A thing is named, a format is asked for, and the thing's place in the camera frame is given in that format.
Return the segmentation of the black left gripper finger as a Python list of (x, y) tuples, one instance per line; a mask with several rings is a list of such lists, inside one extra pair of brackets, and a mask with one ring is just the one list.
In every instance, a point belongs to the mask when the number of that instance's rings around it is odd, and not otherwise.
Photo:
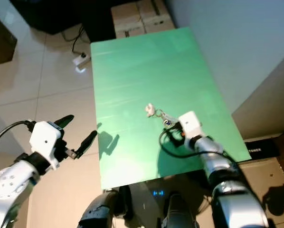
[(97, 135), (97, 130), (93, 130), (85, 139), (83, 139), (83, 141), (81, 141), (81, 144), (77, 149), (77, 158), (81, 158), (86, 153), (88, 148), (90, 148), (90, 146), (94, 142), (94, 139)]
[(74, 119), (74, 117), (75, 116), (72, 114), (66, 115), (62, 117), (61, 119), (54, 121), (54, 124), (56, 128), (64, 129)]

